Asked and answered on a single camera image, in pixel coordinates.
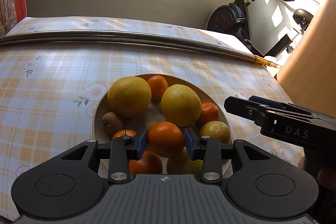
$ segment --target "finger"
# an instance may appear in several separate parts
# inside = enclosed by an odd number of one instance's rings
[[[322,168],[317,176],[317,179],[322,186],[336,192],[336,170],[331,168]]]
[[[298,168],[304,170],[306,168],[306,156],[303,156],[300,161],[299,164],[297,165]]]

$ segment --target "tablecloth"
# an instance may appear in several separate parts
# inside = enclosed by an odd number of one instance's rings
[[[54,22],[53,19],[36,19],[31,26],[28,20],[19,23],[10,34],[48,29],[50,24],[43,22]],[[77,21],[76,26],[78,22],[89,24],[82,28],[97,22],[92,18],[70,20]],[[160,23],[122,19],[104,21],[113,22],[114,28],[123,30],[127,25],[133,32],[148,32],[151,29],[162,34],[165,30],[166,34],[173,33],[183,38],[188,36],[189,39],[222,43],[220,39],[207,38],[209,33],[199,35],[198,30],[191,28],[187,30],[191,29],[192,32],[184,33],[174,25],[166,27]],[[95,108],[115,80],[146,73],[173,75],[191,82],[211,96],[224,112],[224,100],[231,95],[244,99],[257,95],[290,102],[264,66],[210,54],[127,44],[69,43],[66,46],[38,44],[2,47],[0,214],[11,220],[18,216],[11,199],[11,185],[17,176],[92,138]],[[234,139],[248,140],[297,165],[302,156],[301,148],[262,136],[259,134],[260,128],[253,122],[228,113],[226,115]],[[105,176],[106,170],[101,168],[100,175]]]

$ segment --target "white bowl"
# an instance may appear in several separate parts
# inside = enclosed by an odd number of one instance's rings
[[[146,74],[146,75],[137,75],[138,77],[141,77],[143,79],[145,79],[146,81],[154,76],[154,75],[158,75],[158,74]],[[202,91],[201,89],[199,89],[197,86],[183,80],[183,79],[179,79],[176,78],[174,76],[170,76],[170,75],[162,75],[168,82],[168,85],[175,85],[175,84],[180,84],[180,85],[186,85],[188,87],[190,87],[192,90],[194,90],[198,97],[200,98],[202,103],[213,103],[215,104],[218,109],[219,109],[219,121],[224,122],[225,124],[227,124],[227,126],[229,127],[229,130],[231,132],[231,128],[229,125],[229,122],[224,114],[224,112],[221,110],[220,106],[218,106],[216,104],[216,102],[214,100],[212,100],[212,98],[207,95],[204,91]],[[96,113],[93,116],[93,122],[92,122],[92,134],[93,134],[93,138],[97,139],[99,143],[108,143],[111,142],[111,138],[110,136],[105,132],[104,126],[101,122],[102,117],[108,113],[111,112],[111,109],[109,107],[109,104],[107,103],[107,93],[103,96],[103,98],[100,100],[97,109],[96,109]],[[162,112],[161,112],[161,102],[160,101],[151,101],[149,106],[147,107],[147,109],[142,112],[141,114],[135,116],[135,117],[131,117],[131,118],[123,118],[123,123],[124,123],[124,129],[132,129],[136,132],[138,132],[140,130],[141,127],[143,127],[145,125],[146,122],[150,122],[150,121],[156,121],[156,122],[163,122],[166,121],[165,117],[163,116]],[[190,125],[194,132],[196,134],[198,134],[200,127],[197,124],[191,124]],[[166,174],[166,164],[167,164],[167,158],[163,158],[160,157],[160,159],[162,160],[162,165],[163,165],[163,174]],[[106,168],[108,168],[109,166],[109,160],[102,160],[103,164],[106,166]],[[230,164],[230,160],[223,160],[222,161],[222,169],[223,169],[223,174],[226,172],[227,168],[229,167]]]

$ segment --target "metal pin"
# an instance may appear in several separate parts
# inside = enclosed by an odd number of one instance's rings
[[[127,178],[127,175],[123,172],[115,172],[111,175],[111,179],[113,180],[125,180]]]
[[[206,180],[217,180],[219,179],[219,174],[215,172],[208,172],[203,175]]]

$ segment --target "tangerine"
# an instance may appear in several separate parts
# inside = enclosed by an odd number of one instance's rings
[[[153,152],[165,158],[178,156],[184,148],[184,136],[171,122],[159,122],[149,131],[147,140]]]
[[[147,83],[152,90],[152,100],[161,100],[163,93],[169,87],[166,79],[161,75],[152,76]]]
[[[162,174],[162,162],[153,152],[145,151],[141,160],[130,160],[128,164],[131,176],[135,174]]]
[[[112,140],[118,137],[122,137],[122,136],[134,137],[136,134],[137,133],[134,130],[123,129],[123,130],[118,131],[116,134],[114,134]]]
[[[207,122],[218,121],[219,110],[213,103],[203,103],[201,105],[202,111],[198,120],[196,121],[200,125],[205,125]]]

